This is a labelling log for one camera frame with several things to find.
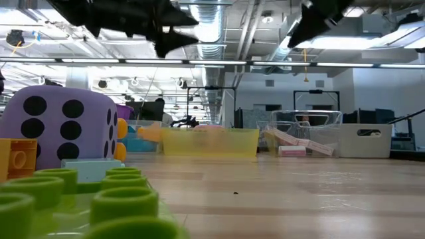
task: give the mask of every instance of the yellow plastic bin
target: yellow plastic bin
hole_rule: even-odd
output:
[[[259,129],[164,128],[164,154],[255,157],[259,133]]]

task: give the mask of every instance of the wooden table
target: wooden table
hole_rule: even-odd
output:
[[[192,239],[425,238],[425,163],[129,155]]]

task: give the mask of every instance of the fluorescent light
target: fluorescent light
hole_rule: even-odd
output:
[[[363,64],[363,63],[317,63],[317,66],[329,66],[329,67],[372,67],[373,64]]]
[[[51,58],[25,58],[25,57],[4,57],[0,58],[2,62],[55,62]]]
[[[257,66],[309,66],[308,62],[253,62]]]
[[[380,68],[425,69],[425,64],[381,64]]]
[[[405,48],[409,48],[409,49],[411,49],[411,48],[412,49],[425,48],[425,37],[422,37],[421,39],[417,40],[416,42],[405,46]]]
[[[316,37],[311,42],[305,41],[297,48],[315,48],[329,50],[365,50],[376,45],[377,39],[363,37]]]
[[[119,63],[118,59],[62,59],[67,63]]]
[[[246,64],[245,60],[190,60],[190,64],[231,64],[243,65]]]
[[[182,60],[126,60],[127,63],[142,63],[142,64],[182,64]]]
[[[419,27],[412,27],[412,28],[402,28],[400,27],[399,30],[387,34],[380,39],[376,41],[374,44],[375,47],[380,46],[394,46],[393,43],[404,38],[405,36],[409,35],[410,33],[413,33],[414,31],[418,30]]]

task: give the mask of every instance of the ceiling light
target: ceiling light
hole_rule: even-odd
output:
[[[46,79],[44,78],[44,76],[40,76],[39,85],[44,85],[44,83],[46,83]]]
[[[328,66],[328,67],[373,67],[373,64],[363,63],[317,63],[317,66]]]
[[[245,60],[190,60],[189,64],[220,64],[220,65],[244,65]]]
[[[273,22],[273,17],[272,16],[269,16],[269,17],[264,17],[262,20],[261,20],[263,23],[272,23]]]
[[[410,33],[413,33],[414,31],[418,30],[419,27],[411,27],[411,28],[403,28],[400,27],[397,31],[387,34],[380,39],[376,40],[375,47],[382,47],[382,46],[394,46],[392,45],[398,40],[403,39],[404,37],[408,36]]]
[[[425,64],[381,64],[380,68],[425,69]]]
[[[182,64],[182,60],[126,60],[127,63],[142,64]]]
[[[66,63],[119,63],[118,59],[62,59]]]
[[[253,62],[257,66],[309,66],[308,62]]]
[[[3,57],[0,58],[1,62],[55,62],[51,58],[25,58],[25,57]]]
[[[378,40],[379,38],[369,39],[363,37],[316,37],[296,47],[329,50],[365,50],[375,46]]]
[[[137,77],[135,77],[134,79],[131,79],[131,85],[132,85],[132,86],[137,86],[137,85],[139,85],[139,80],[137,79]]]

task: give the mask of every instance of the orange toy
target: orange toy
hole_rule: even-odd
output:
[[[125,136],[127,136],[128,133],[128,124],[125,121],[125,119],[118,119],[118,125],[117,125],[117,138],[123,139]],[[123,143],[117,143],[115,155],[114,158],[117,160],[120,160],[121,162],[124,162],[127,157],[127,149],[126,146]]]
[[[0,139],[0,183],[32,176],[36,157],[36,139]]]
[[[161,123],[154,122],[149,127],[140,127],[137,130],[137,137],[159,143],[161,141]]]

